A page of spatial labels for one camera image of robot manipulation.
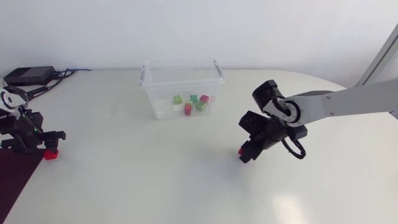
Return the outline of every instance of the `green lego brick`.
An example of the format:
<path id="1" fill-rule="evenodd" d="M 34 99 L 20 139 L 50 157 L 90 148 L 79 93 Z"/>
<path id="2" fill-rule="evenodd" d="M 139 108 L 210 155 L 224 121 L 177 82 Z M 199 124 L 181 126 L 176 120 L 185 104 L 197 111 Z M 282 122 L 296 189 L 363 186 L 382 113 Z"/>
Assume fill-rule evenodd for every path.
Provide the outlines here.
<path id="1" fill-rule="evenodd" d="M 197 109 L 198 110 L 204 110 L 206 108 L 206 103 L 203 101 L 199 101 L 199 103 L 197 103 Z"/>
<path id="2" fill-rule="evenodd" d="M 198 96 L 191 95 L 191 100 L 192 100 L 193 103 L 198 103 Z"/>
<path id="3" fill-rule="evenodd" d="M 180 95 L 174 96 L 174 97 L 173 97 L 173 100 L 174 100 L 174 104 L 180 104 L 180 103 L 182 103 L 182 98 L 181 98 Z"/>

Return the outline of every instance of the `black power adapter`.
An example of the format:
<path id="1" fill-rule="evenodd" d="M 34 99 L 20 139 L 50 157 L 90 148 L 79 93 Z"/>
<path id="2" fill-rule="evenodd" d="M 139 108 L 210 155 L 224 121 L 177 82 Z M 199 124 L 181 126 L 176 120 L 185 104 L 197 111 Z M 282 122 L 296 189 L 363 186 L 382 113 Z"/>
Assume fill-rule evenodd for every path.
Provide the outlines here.
<path id="1" fill-rule="evenodd" d="M 53 72 L 53 66 L 17 68 L 3 79 L 12 86 L 47 85 Z"/>

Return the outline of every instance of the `container handle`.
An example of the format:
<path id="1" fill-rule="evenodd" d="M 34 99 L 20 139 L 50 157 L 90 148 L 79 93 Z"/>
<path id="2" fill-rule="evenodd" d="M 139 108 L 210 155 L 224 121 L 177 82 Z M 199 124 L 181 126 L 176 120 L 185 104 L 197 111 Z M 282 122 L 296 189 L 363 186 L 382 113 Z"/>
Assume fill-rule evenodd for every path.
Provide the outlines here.
<path id="1" fill-rule="evenodd" d="M 139 80 L 139 86 L 142 86 L 142 84 L 144 83 L 144 78 L 145 78 L 145 71 L 146 71 L 146 66 L 142 66 L 142 71 L 141 71 L 141 76 L 140 76 L 140 80 Z"/>
<path id="2" fill-rule="evenodd" d="M 220 66 L 218 66 L 218 63 L 216 60 L 214 60 L 214 65 L 216 66 L 217 72 L 220 75 L 220 77 L 224 80 L 224 74 L 223 71 L 221 71 Z"/>

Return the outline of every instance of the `white wall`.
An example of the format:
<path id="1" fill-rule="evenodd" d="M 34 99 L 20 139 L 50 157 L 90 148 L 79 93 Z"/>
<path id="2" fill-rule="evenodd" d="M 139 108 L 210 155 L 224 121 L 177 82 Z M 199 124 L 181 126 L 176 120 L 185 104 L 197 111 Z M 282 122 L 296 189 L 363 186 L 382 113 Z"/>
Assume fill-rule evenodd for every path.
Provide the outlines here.
<path id="1" fill-rule="evenodd" d="M 0 76 L 212 56 L 353 86 L 398 22 L 396 0 L 2 0 Z"/>

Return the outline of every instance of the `white table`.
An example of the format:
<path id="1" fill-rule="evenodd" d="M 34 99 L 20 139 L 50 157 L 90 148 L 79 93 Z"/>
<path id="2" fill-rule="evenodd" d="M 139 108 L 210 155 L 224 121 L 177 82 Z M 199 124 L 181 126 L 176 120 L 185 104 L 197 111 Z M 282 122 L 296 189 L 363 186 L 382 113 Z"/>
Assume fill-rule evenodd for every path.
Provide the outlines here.
<path id="1" fill-rule="evenodd" d="M 225 70 L 211 116 L 159 121 L 140 71 L 78 72 L 30 108 L 65 131 L 5 223 L 398 223 L 398 122 L 387 113 L 307 125 L 305 159 L 281 143 L 243 164 L 238 126 L 251 93 L 340 90 L 272 70 Z"/>

